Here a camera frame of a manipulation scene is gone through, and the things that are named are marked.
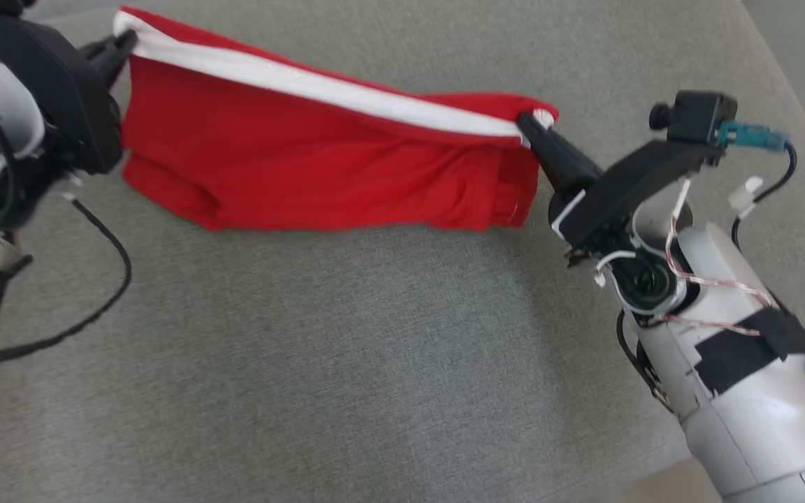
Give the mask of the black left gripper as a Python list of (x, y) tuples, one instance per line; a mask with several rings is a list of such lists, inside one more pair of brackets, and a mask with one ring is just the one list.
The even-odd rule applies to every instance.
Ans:
[(76, 48), (49, 26), (0, 8), (0, 62), (29, 90), (77, 168), (108, 174), (124, 155), (120, 109), (110, 96), (138, 37), (125, 31)]

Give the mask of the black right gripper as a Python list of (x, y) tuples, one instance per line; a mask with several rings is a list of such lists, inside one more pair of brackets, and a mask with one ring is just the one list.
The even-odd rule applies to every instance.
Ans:
[(626, 219), (644, 201), (719, 156), (718, 147), (649, 141), (603, 174), (537, 112), (521, 112), (516, 125), (555, 192), (574, 197), (551, 220), (553, 232), (573, 249), (602, 247), (608, 236), (623, 232)]

